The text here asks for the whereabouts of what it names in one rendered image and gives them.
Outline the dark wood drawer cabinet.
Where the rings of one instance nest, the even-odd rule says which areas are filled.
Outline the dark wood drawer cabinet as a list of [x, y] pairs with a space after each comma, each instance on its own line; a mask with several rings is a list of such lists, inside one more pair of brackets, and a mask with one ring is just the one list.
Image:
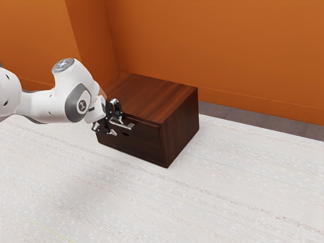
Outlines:
[[120, 101], [123, 123], [135, 125], [97, 134], [105, 146], [168, 168], [199, 130], [197, 87], [126, 73], [105, 92]]

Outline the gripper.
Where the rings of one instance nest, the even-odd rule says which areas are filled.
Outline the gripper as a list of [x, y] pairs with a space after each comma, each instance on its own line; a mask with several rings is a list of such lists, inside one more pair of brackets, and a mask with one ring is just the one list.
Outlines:
[[106, 100], [105, 103], [105, 116], [94, 122], [92, 131], [104, 135], [116, 136], [117, 133], [112, 129], [110, 119], [112, 116], [115, 119], [122, 119], [123, 110], [120, 101], [117, 98], [113, 98], [110, 101]]

